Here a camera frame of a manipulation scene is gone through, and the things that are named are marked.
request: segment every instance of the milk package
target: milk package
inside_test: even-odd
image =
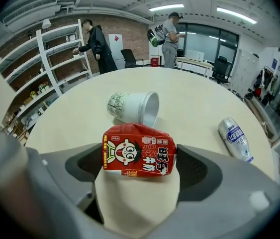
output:
[[[218,125],[218,131],[228,150],[235,158],[249,163],[254,159],[249,151],[246,136],[232,118],[223,119]]]

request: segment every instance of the cap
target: cap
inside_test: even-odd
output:
[[[169,15],[169,17],[178,17],[178,18],[183,18],[183,15],[179,15],[177,12],[172,12],[170,15]]]

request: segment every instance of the gray pants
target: gray pants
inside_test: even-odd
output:
[[[164,55],[164,67],[174,68],[177,49],[173,46],[163,44],[162,52]]]

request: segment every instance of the white lamp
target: white lamp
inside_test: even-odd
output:
[[[48,28],[51,26],[50,20],[44,19],[44,21],[42,22],[42,29],[46,29],[46,32],[48,31]]]

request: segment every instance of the red box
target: red box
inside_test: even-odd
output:
[[[159,66],[159,58],[151,58],[151,66],[158,67]]]
[[[121,124],[103,135],[102,165],[111,173],[131,177],[171,173],[176,146],[167,134],[141,124]]]

